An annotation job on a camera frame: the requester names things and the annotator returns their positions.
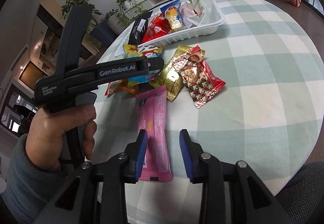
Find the person's left forearm grey sleeve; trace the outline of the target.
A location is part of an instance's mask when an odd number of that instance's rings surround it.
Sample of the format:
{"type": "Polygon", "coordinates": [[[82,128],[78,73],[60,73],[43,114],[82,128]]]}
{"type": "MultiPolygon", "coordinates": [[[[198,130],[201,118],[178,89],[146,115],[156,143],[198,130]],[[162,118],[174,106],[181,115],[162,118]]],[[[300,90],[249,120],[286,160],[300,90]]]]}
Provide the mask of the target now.
{"type": "Polygon", "coordinates": [[[40,170],[30,162],[26,139],[25,134],[13,149],[7,187],[1,193],[2,207],[15,223],[33,223],[66,180],[62,172],[40,170]]]}

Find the person's left hand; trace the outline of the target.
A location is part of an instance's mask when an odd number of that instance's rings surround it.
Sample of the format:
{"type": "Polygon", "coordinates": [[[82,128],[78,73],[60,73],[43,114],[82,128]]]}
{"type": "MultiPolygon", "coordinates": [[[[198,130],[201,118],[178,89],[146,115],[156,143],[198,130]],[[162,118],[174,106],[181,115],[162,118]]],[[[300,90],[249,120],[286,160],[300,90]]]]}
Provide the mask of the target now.
{"type": "Polygon", "coordinates": [[[93,136],[97,130],[95,118],[96,109],[90,104],[75,106],[54,114],[40,108],[32,120],[26,139],[25,151],[28,159],[38,169],[59,170],[59,156],[63,148],[62,135],[86,124],[82,148],[86,159],[92,160],[95,144],[93,136]]]}

